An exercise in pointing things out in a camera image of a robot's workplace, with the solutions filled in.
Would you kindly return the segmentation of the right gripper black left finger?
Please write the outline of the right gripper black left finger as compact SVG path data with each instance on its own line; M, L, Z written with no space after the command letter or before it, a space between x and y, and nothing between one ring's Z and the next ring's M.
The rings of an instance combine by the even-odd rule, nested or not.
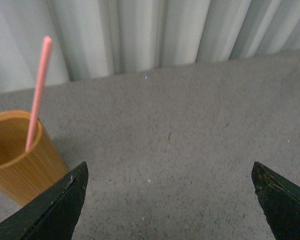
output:
M84 161L0 223L0 240L70 240L88 184Z

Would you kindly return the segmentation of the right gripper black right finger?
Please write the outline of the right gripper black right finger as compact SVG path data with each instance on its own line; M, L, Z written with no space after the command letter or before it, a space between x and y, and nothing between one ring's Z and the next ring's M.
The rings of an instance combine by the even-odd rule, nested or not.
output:
M251 179L274 238L300 240L300 187L257 161Z

